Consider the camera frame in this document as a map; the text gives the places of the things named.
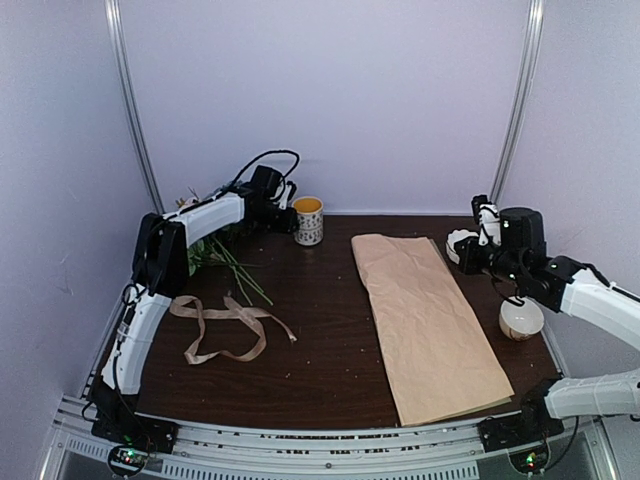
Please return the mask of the white mug with orange inside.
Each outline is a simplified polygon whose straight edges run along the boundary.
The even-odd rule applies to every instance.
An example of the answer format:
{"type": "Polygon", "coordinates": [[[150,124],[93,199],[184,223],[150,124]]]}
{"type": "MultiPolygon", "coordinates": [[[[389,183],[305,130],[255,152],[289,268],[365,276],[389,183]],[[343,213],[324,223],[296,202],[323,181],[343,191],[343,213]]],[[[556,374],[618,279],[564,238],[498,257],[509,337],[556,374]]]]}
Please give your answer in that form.
{"type": "Polygon", "coordinates": [[[300,197],[293,202],[298,221],[298,229],[294,233],[297,244],[312,247],[323,240],[323,207],[323,202],[312,196],[300,197]]]}

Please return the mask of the green and tan wrapping paper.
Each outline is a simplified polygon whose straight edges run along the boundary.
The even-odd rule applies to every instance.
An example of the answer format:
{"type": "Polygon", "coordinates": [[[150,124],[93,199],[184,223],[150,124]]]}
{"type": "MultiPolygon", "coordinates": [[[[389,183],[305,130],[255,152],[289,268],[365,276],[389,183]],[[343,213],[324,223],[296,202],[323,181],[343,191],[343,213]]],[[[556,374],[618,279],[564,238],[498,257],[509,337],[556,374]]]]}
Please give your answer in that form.
{"type": "Polygon", "coordinates": [[[510,401],[508,376],[431,239],[363,234],[351,245],[401,425],[510,401]]]}

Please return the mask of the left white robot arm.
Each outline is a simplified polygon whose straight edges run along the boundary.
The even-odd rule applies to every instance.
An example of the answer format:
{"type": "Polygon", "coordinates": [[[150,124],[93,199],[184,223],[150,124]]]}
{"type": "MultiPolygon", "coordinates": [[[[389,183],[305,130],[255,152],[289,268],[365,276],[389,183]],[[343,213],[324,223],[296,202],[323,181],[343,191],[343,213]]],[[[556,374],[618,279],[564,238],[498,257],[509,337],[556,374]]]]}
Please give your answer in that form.
{"type": "Polygon", "coordinates": [[[248,223],[275,232],[298,227],[290,201],[269,198],[258,189],[239,187],[164,215],[148,214],[140,225],[132,278],[122,292],[124,311],[113,346],[91,387],[89,398],[106,429],[123,444],[137,442],[144,424],[134,415],[146,358],[160,321],[189,279],[188,250],[228,226],[248,223]]]}

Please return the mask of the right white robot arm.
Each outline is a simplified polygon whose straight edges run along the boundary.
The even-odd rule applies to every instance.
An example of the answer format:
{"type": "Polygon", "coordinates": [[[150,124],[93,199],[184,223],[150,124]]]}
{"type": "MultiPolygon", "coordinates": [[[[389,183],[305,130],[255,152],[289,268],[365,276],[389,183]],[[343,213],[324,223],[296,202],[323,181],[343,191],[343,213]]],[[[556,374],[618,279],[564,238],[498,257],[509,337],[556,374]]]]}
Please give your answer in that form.
{"type": "Polygon", "coordinates": [[[531,301],[556,321],[568,320],[557,340],[571,363],[563,377],[544,381],[524,397],[512,430],[519,440],[535,440],[551,420],[627,416],[639,419],[639,363],[607,360],[580,367],[605,347],[639,353],[639,297],[607,279],[593,264],[547,252],[543,216],[527,207],[499,209],[486,195],[471,200],[475,230],[454,230],[446,250],[465,275],[484,274],[495,287],[509,285],[506,304],[531,301]],[[596,346],[603,341],[604,347],[596,346]],[[594,348],[595,353],[580,353],[594,348]]]}

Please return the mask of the blue hydrangea fake flower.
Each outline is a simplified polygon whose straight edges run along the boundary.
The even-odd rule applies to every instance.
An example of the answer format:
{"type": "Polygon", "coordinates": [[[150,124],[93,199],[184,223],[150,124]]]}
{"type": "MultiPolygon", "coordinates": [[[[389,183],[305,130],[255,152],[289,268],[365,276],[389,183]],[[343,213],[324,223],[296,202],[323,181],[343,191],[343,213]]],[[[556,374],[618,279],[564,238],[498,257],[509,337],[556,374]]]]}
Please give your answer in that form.
{"type": "Polygon", "coordinates": [[[237,258],[238,241],[248,231],[242,226],[227,226],[196,240],[187,249],[189,275],[193,276],[204,267],[220,267],[228,270],[234,280],[234,293],[240,293],[249,306],[255,303],[249,291],[258,295],[268,306],[274,302],[249,270],[258,265],[240,262],[237,258]]]}

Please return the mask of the white scalloped dish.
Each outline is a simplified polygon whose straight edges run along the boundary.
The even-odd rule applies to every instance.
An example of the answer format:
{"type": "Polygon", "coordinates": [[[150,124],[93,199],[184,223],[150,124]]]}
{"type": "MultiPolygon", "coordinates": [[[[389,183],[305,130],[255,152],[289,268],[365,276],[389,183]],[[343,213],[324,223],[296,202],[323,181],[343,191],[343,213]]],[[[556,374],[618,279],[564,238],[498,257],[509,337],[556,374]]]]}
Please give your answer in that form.
{"type": "Polygon", "coordinates": [[[455,264],[458,265],[460,263],[460,255],[457,252],[455,245],[461,241],[471,239],[477,239],[479,237],[477,232],[473,232],[466,229],[456,229],[451,231],[447,235],[445,249],[448,258],[455,264]]]}

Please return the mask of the white round bowl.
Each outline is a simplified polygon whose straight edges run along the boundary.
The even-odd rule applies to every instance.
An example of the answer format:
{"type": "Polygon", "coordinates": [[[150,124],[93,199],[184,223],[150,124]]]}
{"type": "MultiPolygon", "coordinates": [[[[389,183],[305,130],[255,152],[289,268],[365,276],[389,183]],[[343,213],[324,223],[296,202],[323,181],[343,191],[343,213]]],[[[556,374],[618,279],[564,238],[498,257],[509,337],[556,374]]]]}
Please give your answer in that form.
{"type": "Polygon", "coordinates": [[[544,314],[531,301],[516,306],[504,301],[500,307],[499,326],[502,333],[513,341],[525,341],[540,333],[544,327],[544,314]]]}

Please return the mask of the beige ribbon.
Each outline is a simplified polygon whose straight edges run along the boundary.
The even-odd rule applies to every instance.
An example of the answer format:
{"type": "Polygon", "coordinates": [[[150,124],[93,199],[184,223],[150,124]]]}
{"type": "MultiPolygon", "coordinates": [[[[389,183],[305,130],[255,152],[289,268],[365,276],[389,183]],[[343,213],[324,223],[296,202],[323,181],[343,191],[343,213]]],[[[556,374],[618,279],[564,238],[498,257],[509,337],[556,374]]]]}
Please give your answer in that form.
{"type": "Polygon", "coordinates": [[[292,329],[267,310],[242,306],[230,295],[223,298],[223,304],[223,309],[205,308],[192,295],[171,302],[169,313],[173,317],[197,321],[197,337],[183,353],[189,365],[202,365],[216,357],[243,363],[257,359],[267,347],[263,320],[278,325],[291,344],[297,341],[292,329]]]}

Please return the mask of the right circuit board with leds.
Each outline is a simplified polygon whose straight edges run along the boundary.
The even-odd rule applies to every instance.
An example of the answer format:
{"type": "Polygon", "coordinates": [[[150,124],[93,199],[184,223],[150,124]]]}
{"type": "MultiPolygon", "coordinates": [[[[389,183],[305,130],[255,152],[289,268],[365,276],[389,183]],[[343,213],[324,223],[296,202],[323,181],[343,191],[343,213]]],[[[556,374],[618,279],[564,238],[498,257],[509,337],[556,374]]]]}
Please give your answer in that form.
{"type": "Polygon", "coordinates": [[[525,476],[543,472],[549,464],[550,454],[543,449],[516,451],[509,454],[512,468],[525,476]]]}

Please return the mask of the circuit board with leds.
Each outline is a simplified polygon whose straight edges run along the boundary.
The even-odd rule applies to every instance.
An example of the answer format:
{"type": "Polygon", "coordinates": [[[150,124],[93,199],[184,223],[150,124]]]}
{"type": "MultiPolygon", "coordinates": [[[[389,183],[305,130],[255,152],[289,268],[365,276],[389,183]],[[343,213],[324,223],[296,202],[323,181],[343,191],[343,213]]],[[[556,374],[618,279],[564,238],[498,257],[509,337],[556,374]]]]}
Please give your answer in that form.
{"type": "Polygon", "coordinates": [[[139,474],[147,465],[149,454],[126,445],[113,447],[107,456],[107,466],[113,474],[131,477],[139,474]]]}
{"type": "Polygon", "coordinates": [[[550,454],[543,449],[516,451],[509,454],[512,468],[525,476],[543,472],[549,464],[550,454]]]}

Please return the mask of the left circuit board with leds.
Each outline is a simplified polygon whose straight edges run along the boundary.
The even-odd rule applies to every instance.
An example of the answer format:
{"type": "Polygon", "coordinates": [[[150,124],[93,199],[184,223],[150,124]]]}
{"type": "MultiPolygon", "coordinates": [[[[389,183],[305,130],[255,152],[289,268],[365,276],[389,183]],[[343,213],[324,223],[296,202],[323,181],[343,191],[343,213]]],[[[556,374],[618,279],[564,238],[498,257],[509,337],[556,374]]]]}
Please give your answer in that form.
{"type": "Polygon", "coordinates": [[[113,474],[131,477],[139,474],[147,465],[149,454],[126,445],[113,447],[107,456],[107,466],[113,474]]]}

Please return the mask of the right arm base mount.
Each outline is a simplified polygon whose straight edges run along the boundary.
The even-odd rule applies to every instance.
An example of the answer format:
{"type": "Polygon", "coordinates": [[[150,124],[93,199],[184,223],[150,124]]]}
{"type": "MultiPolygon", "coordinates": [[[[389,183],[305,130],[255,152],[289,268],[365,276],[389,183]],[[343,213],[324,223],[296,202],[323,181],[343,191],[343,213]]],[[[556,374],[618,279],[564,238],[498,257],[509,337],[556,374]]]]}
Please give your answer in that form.
{"type": "Polygon", "coordinates": [[[512,449],[529,443],[542,442],[564,432],[561,420],[542,423],[528,421],[522,413],[503,417],[488,417],[477,424],[480,440],[486,453],[512,449]]]}

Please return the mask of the front aluminium rail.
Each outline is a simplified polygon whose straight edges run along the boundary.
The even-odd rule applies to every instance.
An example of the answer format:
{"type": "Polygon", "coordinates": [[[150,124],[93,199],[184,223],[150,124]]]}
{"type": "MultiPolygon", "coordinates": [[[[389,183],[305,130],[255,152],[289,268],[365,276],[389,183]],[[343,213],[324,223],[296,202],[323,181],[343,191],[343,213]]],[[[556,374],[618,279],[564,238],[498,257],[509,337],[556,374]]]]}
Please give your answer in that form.
{"type": "Polygon", "coordinates": [[[181,421],[171,453],[141,479],[521,479],[515,461],[547,448],[543,479],[620,476],[601,421],[568,420],[538,443],[488,451],[476,420],[411,428],[269,430],[181,421]]]}

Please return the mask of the right aluminium frame post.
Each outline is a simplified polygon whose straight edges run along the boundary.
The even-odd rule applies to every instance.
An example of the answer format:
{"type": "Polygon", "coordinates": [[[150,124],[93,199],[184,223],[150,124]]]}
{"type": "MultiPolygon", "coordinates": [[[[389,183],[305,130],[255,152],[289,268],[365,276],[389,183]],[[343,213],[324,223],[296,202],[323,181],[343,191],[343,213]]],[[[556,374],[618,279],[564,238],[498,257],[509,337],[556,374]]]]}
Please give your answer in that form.
{"type": "Polygon", "coordinates": [[[524,124],[527,102],[531,93],[539,59],[544,28],[544,13],[544,0],[531,0],[529,2],[528,17],[524,32],[523,48],[514,98],[497,169],[490,191],[490,199],[494,203],[500,203],[501,201],[524,124]]]}

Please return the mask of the aluminium frame post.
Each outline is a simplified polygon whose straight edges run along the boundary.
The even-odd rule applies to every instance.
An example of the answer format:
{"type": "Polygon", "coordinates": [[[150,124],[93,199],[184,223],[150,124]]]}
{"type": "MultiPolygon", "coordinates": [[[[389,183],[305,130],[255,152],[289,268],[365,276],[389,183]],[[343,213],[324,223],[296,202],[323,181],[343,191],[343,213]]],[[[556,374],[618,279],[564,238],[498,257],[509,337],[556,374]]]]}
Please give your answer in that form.
{"type": "Polygon", "coordinates": [[[120,2],[117,0],[105,0],[104,7],[107,28],[112,44],[127,124],[134,147],[136,161],[140,168],[143,184],[151,200],[154,211],[157,213],[163,213],[165,208],[151,164],[136,101],[134,84],[131,77],[120,2]]]}
{"type": "Polygon", "coordinates": [[[539,59],[544,28],[544,13],[544,0],[531,0],[529,2],[528,17],[524,32],[523,48],[514,98],[497,169],[490,191],[490,199],[494,203],[500,203],[501,201],[524,124],[527,102],[531,93],[539,59]]]}

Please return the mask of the left aluminium frame post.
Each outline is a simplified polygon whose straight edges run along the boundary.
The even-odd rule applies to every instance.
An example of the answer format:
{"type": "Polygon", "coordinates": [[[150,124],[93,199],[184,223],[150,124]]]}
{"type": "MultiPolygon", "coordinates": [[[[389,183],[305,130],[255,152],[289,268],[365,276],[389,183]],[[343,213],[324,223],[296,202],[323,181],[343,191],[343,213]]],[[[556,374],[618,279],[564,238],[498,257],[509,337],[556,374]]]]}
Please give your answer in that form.
{"type": "Polygon", "coordinates": [[[120,2],[117,0],[105,0],[104,7],[107,28],[112,44],[127,124],[134,147],[136,161],[140,168],[143,184],[151,200],[154,211],[157,213],[163,213],[165,208],[151,164],[136,101],[134,84],[131,77],[120,2]]]}

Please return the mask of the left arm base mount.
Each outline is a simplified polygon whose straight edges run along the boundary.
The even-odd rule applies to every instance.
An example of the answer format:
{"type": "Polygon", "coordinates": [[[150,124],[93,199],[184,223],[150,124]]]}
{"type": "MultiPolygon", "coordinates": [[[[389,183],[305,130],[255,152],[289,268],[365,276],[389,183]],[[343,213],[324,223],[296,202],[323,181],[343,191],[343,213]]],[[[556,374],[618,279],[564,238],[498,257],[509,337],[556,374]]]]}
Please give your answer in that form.
{"type": "Polygon", "coordinates": [[[173,452],[178,434],[175,422],[133,414],[122,403],[114,408],[96,408],[91,430],[94,436],[147,453],[173,452]]]}

